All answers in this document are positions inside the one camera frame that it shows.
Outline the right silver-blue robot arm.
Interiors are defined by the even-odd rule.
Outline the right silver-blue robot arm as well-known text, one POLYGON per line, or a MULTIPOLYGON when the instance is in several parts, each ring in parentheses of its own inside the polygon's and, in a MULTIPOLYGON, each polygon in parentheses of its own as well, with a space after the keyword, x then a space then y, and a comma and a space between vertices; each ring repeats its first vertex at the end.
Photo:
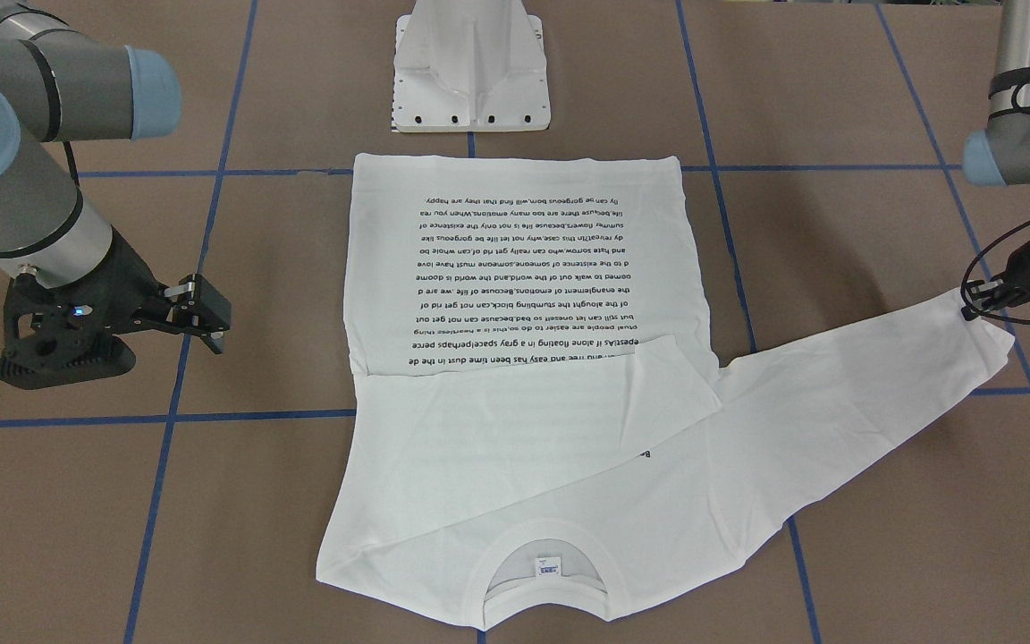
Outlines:
POLYGON ((41 389, 117 377, 146 330, 195 335, 216 354, 232 304, 201 274, 169 286, 85 199, 74 141, 166 136, 182 114, 157 52, 110 47, 61 18, 0 1, 0 380, 41 389))

